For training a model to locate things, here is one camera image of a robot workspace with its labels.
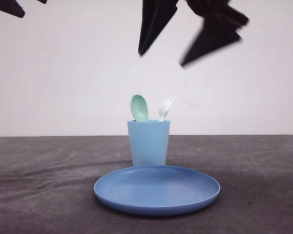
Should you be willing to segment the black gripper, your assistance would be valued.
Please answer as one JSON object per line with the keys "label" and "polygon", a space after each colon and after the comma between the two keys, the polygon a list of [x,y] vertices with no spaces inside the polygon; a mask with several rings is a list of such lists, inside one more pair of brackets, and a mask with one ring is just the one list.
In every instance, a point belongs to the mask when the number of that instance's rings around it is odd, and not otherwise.
{"label": "black gripper", "polygon": [[[142,56],[177,11],[178,0],[143,0],[138,53]],[[218,49],[241,39],[236,32],[249,18],[229,5],[228,0],[188,0],[188,6],[204,19],[202,30],[182,58],[185,67]]]}

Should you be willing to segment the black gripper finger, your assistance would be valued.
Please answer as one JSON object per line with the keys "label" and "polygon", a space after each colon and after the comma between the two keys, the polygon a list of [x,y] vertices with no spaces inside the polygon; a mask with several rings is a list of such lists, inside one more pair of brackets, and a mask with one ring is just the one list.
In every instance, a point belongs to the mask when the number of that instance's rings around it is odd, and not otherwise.
{"label": "black gripper finger", "polygon": [[39,2],[43,3],[43,4],[46,4],[47,3],[47,0],[38,0]]}
{"label": "black gripper finger", "polygon": [[0,0],[0,11],[23,18],[25,11],[16,0]]}

